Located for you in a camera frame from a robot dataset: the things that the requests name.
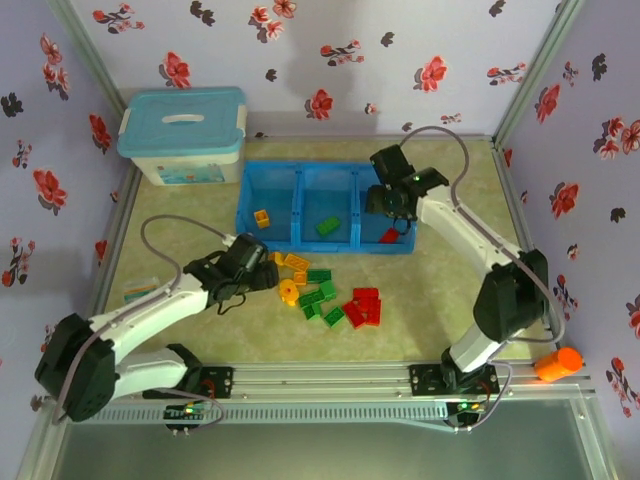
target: green block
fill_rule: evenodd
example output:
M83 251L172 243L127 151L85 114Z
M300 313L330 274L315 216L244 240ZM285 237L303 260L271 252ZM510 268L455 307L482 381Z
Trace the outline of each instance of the green block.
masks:
M329 313L327 313L327 316L324 317L324 321L327 322L327 324L333 328L344 317L345 317L345 314L342 311L342 309L340 307L336 307L333 310L331 310Z
M318 303L307 305L302 309L304 316L307 320L315 320L316 318L322 318L322 307Z
M331 280L327 280L326 282L322 282L320 284L320 290L324 295L325 300L333 300L338 296L336 292L336 287L333 286L333 282Z
M300 305L300 308L304 308L309 305L313 305L314 303L324 302L324 300L325 298L322 290L314 290L313 292L301 295L300 298L298 298L298 305Z
M322 283L331 280L331 270L307 270L307 283Z
M316 230L323 237L329 235L338 228L340 228L340 219L338 217L329 217L325 221L316 225Z

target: box handle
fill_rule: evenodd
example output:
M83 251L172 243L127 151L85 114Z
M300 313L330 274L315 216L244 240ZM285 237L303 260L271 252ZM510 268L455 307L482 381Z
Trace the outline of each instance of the box handle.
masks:
M184 113L181 115L167 115L162 117L162 123L194 123L204 120L204 115L194 115L191 113Z

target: floor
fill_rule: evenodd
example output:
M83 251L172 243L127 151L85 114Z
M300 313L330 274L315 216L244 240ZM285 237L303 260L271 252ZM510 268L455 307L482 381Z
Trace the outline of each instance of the floor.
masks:
M296 161L367 162L389 145L383 141L290 142L269 140L247 145L246 158ZM468 142L471 169L459 188L461 199L507 240L515 242L511 217L489 143ZM416 169L433 166L453 180L463 165L459 146L449 141L412 141L404 152ZM161 213L186 215L223 231L234 231L240 186L154 187L142 179L118 260L107 310L124 303L124 284L157 276L164 283L171 267L148 252L139 237L141 223ZM162 220L148 228L150 242L181 265L221 248L217 237L197 227ZM465 258L426 225L418 227L411 255L303 255L313 267L330 268L338 290L333 306L351 298L354 287L377 287L382 299L380 327L354 330L347 320L330 329L307 321L288 307L277 291L251 293L245 305L224 316L209 309L151 338L141 351L182 343L203 362L332 362L438 360L473 322L472 307L480 279ZM292 272L281 270L282 277ZM528 336L543 335L540 322ZM547 346L512 344L502 358L537 358Z

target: robotic arm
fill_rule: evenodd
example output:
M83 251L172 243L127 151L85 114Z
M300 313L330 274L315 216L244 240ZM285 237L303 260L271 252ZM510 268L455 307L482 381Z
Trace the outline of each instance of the robotic arm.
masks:
M442 354L442 380L455 391L476 378L510 338L532 325L547 308L543 293L504 250L524 262L545 285L546 258L538 250L522 252L462 203L454 204L449 181L434 168L416 172L400 146L381 150L371 163L382 185L369 189L366 211L431 226L471 261L483 279L473 308L474 324Z
M224 302L232 297L241 298L234 305L239 306L247 292L276 286L277 266L266 257L264 244L242 234L228 251L190 262L174 280L121 309L88 320L69 315L56 327L36 380L62 400L66 414L76 422L123 395L157 388L195 391L202 365L182 345L153 353L131 352L183 318L214 305L222 314ZM81 349L84 353L74 370L71 365ZM65 390L69 375L71 383Z

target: sticker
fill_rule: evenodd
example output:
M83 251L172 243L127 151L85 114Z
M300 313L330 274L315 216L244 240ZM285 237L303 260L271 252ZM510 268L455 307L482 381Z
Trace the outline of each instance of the sticker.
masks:
M169 166L156 167L158 175L165 185L182 185L185 183L224 183L224 175L219 165L212 163L202 166Z

